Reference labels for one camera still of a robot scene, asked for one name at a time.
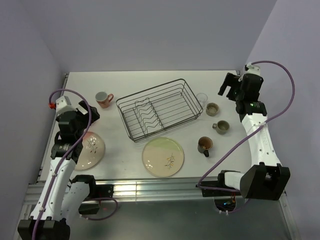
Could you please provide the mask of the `dark brown mug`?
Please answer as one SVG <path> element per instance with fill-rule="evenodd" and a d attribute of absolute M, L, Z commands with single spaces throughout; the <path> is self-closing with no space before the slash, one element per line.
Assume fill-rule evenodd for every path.
<path fill-rule="evenodd" d="M 203 136 L 198 140 L 197 150 L 199 153 L 203 154 L 206 158 L 209 157 L 209 150 L 213 147 L 213 141 L 207 136 Z"/>

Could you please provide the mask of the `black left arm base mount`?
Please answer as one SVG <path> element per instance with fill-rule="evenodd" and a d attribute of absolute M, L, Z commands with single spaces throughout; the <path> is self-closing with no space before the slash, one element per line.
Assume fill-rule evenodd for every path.
<path fill-rule="evenodd" d="M 114 193 L 113 184 L 97 184 L 93 193 L 90 193 L 80 205 L 78 212 L 81 215 L 96 215 L 101 207 L 102 201 L 96 201 L 95 203 L 90 203 L 92 199 L 97 198 L 112 198 Z"/>

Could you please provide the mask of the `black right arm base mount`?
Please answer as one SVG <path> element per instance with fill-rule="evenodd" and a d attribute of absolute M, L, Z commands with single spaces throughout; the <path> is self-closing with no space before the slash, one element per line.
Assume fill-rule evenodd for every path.
<path fill-rule="evenodd" d="M 231 197 L 231 196 L 240 196 L 240 192 L 232 192 L 232 191 L 225 191 L 225 190 L 218 190 L 221 188 L 229 189 L 231 190 L 231 187 L 228 186 L 220 186 L 218 180 L 211 180 L 211 181 L 202 181 L 201 185 L 204 186 L 204 188 L 201 189 L 202 197 L 208 198 L 208 197 Z"/>

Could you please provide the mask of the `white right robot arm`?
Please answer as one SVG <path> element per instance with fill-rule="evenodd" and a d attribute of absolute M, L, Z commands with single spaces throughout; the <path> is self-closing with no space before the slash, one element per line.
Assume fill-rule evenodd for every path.
<path fill-rule="evenodd" d="M 248 136 L 251 167 L 245 172 L 223 170 L 216 183 L 222 195 L 238 190 L 245 199 L 277 201 L 291 176 L 288 167 L 282 166 L 275 153 L 266 123 L 265 104 L 258 100 L 263 78 L 252 73 L 243 76 L 228 73 L 218 95 L 229 87 L 227 98 L 236 104 L 236 112 Z"/>

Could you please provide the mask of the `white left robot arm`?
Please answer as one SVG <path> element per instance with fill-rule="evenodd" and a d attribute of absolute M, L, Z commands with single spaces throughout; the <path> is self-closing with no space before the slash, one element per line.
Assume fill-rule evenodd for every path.
<path fill-rule="evenodd" d="M 19 222 L 17 231 L 23 240 L 68 240 L 70 220 L 82 202 L 96 197 L 98 188 L 93 175 L 77 175 L 75 170 L 83 138 L 92 123 L 100 118 L 86 100 L 77 107 L 65 97 L 50 105 L 56 110 L 58 132 L 51 148 L 49 174 L 39 200 L 28 219 Z"/>

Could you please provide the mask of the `pink ceramic mug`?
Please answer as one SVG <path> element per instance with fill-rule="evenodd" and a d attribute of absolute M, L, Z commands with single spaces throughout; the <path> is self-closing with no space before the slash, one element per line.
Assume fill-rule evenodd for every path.
<path fill-rule="evenodd" d="M 95 95 L 95 100 L 99 106 L 103 109 L 106 109 L 110 106 L 110 102 L 113 100 L 114 95 L 112 93 L 107 94 L 104 91 L 100 91 Z"/>

